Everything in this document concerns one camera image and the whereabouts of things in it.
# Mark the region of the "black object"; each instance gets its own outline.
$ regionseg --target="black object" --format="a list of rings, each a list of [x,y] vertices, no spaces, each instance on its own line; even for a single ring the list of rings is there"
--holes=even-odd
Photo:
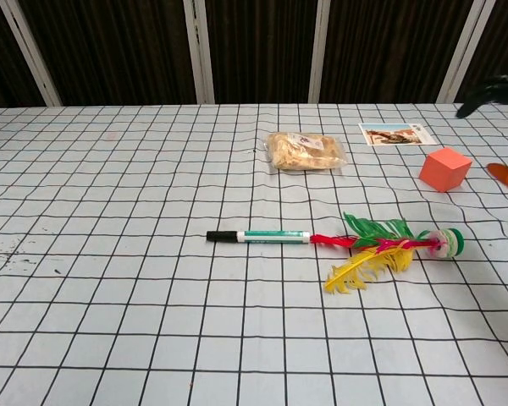
[[[236,243],[236,231],[207,231],[207,241],[214,241],[220,243]]]
[[[476,87],[463,105],[457,110],[456,117],[465,118],[485,103],[508,104],[508,75],[495,76]]]

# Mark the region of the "yellow feather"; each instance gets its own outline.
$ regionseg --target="yellow feather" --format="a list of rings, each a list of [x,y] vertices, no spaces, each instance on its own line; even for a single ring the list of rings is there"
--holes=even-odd
[[[332,272],[325,283],[325,290],[334,294],[335,290],[342,294],[349,293],[349,288],[365,289],[363,280],[371,282],[387,267],[392,272],[403,272],[410,266],[413,250],[401,247],[376,253],[376,248],[369,248],[352,256],[343,266],[333,266]]]

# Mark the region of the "plastic bag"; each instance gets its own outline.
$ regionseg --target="plastic bag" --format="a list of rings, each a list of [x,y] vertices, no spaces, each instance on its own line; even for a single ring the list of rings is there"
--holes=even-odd
[[[333,169],[347,163],[340,142],[326,135],[272,133],[266,147],[271,163],[278,169]]]

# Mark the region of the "black marker cap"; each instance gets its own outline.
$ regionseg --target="black marker cap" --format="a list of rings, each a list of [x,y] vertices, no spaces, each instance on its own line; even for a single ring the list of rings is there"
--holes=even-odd
[[[236,231],[207,231],[207,241],[236,243]]]

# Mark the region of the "green feather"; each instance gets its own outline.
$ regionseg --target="green feather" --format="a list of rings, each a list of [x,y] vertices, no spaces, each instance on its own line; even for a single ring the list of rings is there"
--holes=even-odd
[[[388,220],[380,223],[366,218],[356,218],[343,213],[346,223],[356,232],[359,239],[354,248],[376,245],[378,239],[413,239],[414,234],[403,219]]]
[[[425,237],[427,236],[427,234],[429,234],[430,231],[429,230],[423,230],[421,233],[419,233],[416,237],[416,239],[425,239]]]

